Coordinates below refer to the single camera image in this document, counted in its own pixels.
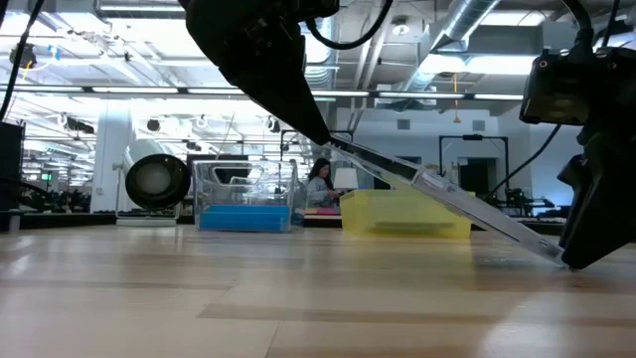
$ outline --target woman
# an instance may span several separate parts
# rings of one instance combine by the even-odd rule
[[[331,163],[319,158],[309,172],[307,183],[307,207],[331,208],[335,206],[338,192],[334,191],[329,171]]]

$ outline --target transparent bin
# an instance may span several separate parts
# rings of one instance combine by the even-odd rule
[[[276,161],[193,163],[199,230],[288,232],[302,226],[304,186],[296,165]]]
[[[409,190],[356,190],[340,198],[346,232],[468,239],[471,221]]]

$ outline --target silver ramp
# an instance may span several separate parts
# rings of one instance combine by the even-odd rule
[[[371,175],[398,188],[414,189],[443,204],[451,212],[470,219],[481,228],[508,239],[559,266],[565,266],[560,259],[563,252],[561,247],[484,201],[471,196],[437,173],[338,137],[334,137],[331,143],[329,146],[333,150]]]

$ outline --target yellow plastic container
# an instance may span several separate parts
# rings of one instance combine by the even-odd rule
[[[356,190],[340,199],[346,232],[375,236],[468,239],[470,220],[415,191]]]

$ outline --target wooden table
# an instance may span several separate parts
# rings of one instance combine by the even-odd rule
[[[488,233],[96,227],[0,236],[0,357],[634,357],[636,252]]]

